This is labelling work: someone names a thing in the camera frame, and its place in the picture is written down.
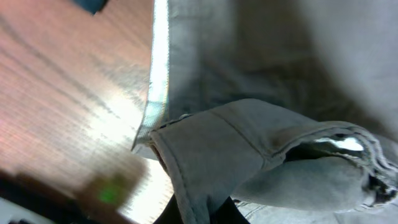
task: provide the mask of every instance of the dark blue object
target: dark blue object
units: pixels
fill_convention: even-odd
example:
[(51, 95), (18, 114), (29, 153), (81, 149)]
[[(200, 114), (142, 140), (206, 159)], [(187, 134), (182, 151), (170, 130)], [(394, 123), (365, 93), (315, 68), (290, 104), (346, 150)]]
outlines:
[(108, 0), (73, 0), (76, 4), (81, 6), (84, 10), (95, 14), (104, 8)]

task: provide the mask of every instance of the wooden table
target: wooden table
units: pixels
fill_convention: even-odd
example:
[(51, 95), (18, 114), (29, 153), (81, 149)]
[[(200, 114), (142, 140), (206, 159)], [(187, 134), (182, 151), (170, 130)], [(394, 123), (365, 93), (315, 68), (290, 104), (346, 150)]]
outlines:
[(91, 16), (67, 0), (0, 1), (3, 172), (83, 198), (87, 186), (122, 177), (130, 197), (119, 212), (153, 222), (170, 181), (130, 153), (149, 86), (152, 8), (110, 0)]

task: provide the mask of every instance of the wood grain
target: wood grain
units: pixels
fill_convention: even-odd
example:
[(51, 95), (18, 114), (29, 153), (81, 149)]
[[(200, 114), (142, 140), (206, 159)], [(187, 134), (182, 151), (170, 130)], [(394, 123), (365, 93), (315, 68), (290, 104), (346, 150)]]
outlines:
[[(91, 16), (67, 0), (0, 1), (1, 170), (72, 197), (115, 174), (151, 173), (170, 187), (157, 164), (130, 154), (149, 86), (152, 8), (110, 0)], [(161, 206), (153, 210), (152, 220)]]

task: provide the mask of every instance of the folded fabric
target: folded fabric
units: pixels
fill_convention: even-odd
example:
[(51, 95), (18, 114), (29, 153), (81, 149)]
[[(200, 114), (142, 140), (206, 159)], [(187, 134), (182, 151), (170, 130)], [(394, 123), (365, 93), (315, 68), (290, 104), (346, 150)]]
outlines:
[[(150, 136), (184, 223), (209, 223), (231, 194), (311, 211), (380, 208), (397, 195), (397, 161), (383, 156), (391, 149), (368, 131), (319, 123), (259, 100), (204, 111)], [(354, 146), (331, 143), (345, 139)]]

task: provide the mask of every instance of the wooden surface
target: wooden surface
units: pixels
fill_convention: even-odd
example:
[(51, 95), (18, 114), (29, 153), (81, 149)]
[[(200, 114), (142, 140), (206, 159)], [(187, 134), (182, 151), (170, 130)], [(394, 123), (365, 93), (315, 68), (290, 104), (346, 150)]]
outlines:
[(152, 8), (110, 0), (91, 16), (67, 0), (0, 1), (2, 171), (71, 197), (122, 176), (133, 196), (145, 195), (123, 214), (155, 219), (164, 205), (146, 189), (168, 191), (152, 194), (165, 200), (170, 182), (156, 162), (130, 154), (149, 85)]

